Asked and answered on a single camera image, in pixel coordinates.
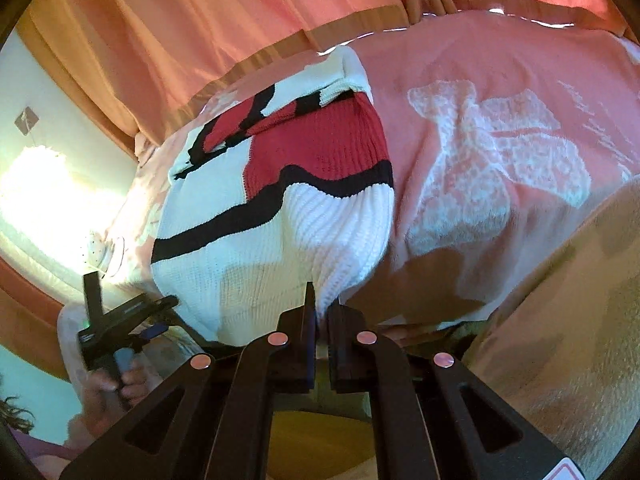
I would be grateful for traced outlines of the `person's left hand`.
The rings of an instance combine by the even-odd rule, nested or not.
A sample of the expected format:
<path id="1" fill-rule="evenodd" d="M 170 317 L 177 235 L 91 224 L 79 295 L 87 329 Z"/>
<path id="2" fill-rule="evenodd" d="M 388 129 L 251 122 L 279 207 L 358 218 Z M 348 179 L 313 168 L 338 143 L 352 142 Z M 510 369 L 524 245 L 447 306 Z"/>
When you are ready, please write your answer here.
<path id="1" fill-rule="evenodd" d="M 119 380 L 106 370 L 89 373 L 82 390 L 81 418 L 93 437 L 101 437 L 133 408 L 143 401 L 162 381 L 154 370 L 134 359 Z"/>

